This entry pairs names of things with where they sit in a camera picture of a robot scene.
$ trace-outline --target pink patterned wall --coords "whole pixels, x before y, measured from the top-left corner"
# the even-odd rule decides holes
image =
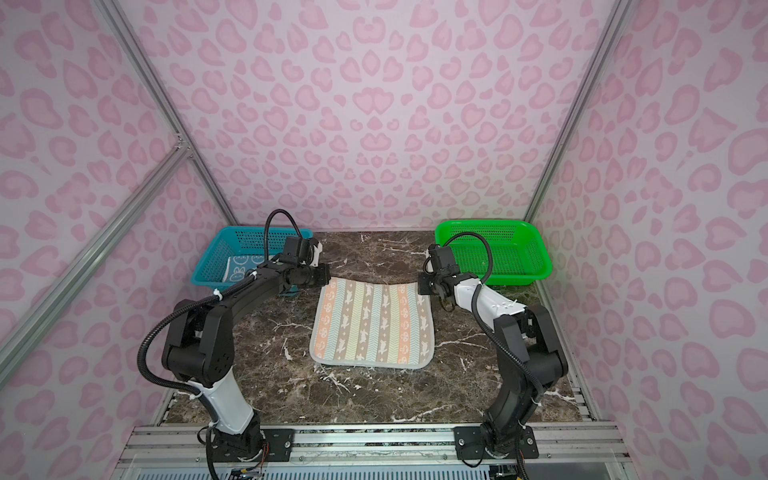
[[[224,227],[191,171],[180,168],[0,391],[0,477],[104,478],[151,419],[163,389],[139,375],[138,345],[178,300],[206,294],[190,275]]]
[[[173,139],[88,0],[0,5],[0,343]]]
[[[522,217],[613,0],[121,3],[240,221]]]
[[[643,478],[768,477],[768,3],[641,2],[537,224]]]

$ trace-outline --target cloth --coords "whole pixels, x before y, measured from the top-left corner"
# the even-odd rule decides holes
[[[310,355],[324,365],[421,369],[435,352],[429,297],[416,283],[331,278],[320,292]]]
[[[227,259],[227,269],[224,271],[224,283],[239,282],[245,278],[248,270],[255,269],[264,261],[264,255],[236,255]]]

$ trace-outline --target brown marble surface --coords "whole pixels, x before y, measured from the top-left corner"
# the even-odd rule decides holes
[[[432,232],[318,233],[331,274],[372,283],[415,282]],[[538,303],[535,286],[495,287]],[[469,312],[432,299],[435,356],[424,369],[323,366],[307,352],[319,290],[275,298],[235,327],[234,374],[265,423],[478,422],[496,398],[496,354]],[[534,422],[578,422],[571,387],[561,379]],[[203,423],[197,401],[177,396],[166,422]]]

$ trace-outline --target metal post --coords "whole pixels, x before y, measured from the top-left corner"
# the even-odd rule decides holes
[[[549,185],[552,183],[554,173],[558,170],[563,156],[568,149],[568,144],[571,143],[571,139],[578,128],[579,121],[587,109],[587,105],[594,90],[598,87],[600,78],[605,70],[608,60],[611,57],[616,44],[621,38],[621,33],[629,23],[632,11],[634,10],[637,0],[617,0],[614,3],[611,13],[608,15],[603,33],[598,40],[598,46],[594,50],[594,54],[589,61],[587,70],[584,73],[584,80],[582,80],[576,91],[576,96],[571,104],[571,109],[568,110],[568,115],[565,117],[563,128],[558,134],[558,138],[554,143],[552,152],[547,159],[547,166],[544,168],[544,173],[536,185],[536,190],[533,194],[531,204],[528,205],[528,210],[525,212],[524,220],[529,223],[533,223],[536,218],[536,212],[544,201],[545,194]]]
[[[118,4],[117,0],[94,0],[94,3],[99,11],[101,11],[101,14],[104,16],[112,33],[114,33],[115,38],[120,43],[126,56],[133,64],[134,69],[141,80],[144,82],[144,86],[147,88],[149,95],[160,109],[160,113],[174,130],[178,139],[188,143],[192,153],[194,166],[197,168],[197,172],[200,174],[200,178],[202,178],[208,192],[219,206],[221,213],[227,219],[228,224],[237,225],[237,216],[235,216],[235,213],[232,211],[232,207],[229,205],[229,202],[227,202],[226,197],[221,193],[218,184],[214,180],[214,176],[211,175],[208,166],[203,160],[202,154],[200,154],[200,151],[197,149],[194,139],[184,126],[179,112],[176,110],[176,107],[170,99],[170,95],[165,91],[160,78],[157,76],[152,64],[144,54],[144,49],[141,47],[138,37],[134,33],[131,24],[128,22],[122,7]]]
[[[0,347],[0,389],[13,377],[27,355],[45,338],[61,313],[83,290],[98,267],[188,157],[187,145],[179,142],[98,235],[83,248],[64,275],[51,286],[45,298],[22,317],[18,328]]]

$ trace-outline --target plastic basket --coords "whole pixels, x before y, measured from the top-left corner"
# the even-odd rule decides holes
[[[311,230],[302,228],[301,235],[311,238]],[[293,228],[270,227],[270,255],[276,255],[283,251],[286,237],[295,236]],[[192,283],[210,288],[224,289],[234,285],[234,282],[225,283],[221,279],[227,269],[227,259],[235,255],[264,255],[264,228],[263,227],[225,227],[210,242],[208,249],[203,253],[200,262],[192,273]]]
[[[482,235],[491,246],[493,273],[488,285],[530,285],[552,273],[552,261],[536,227],[522,220],[450,220],[435,229],[435,242],[443,244],[461,232]],[[451,249],[462,272],[485,275],[488,256],[480,240],[461,237]]]

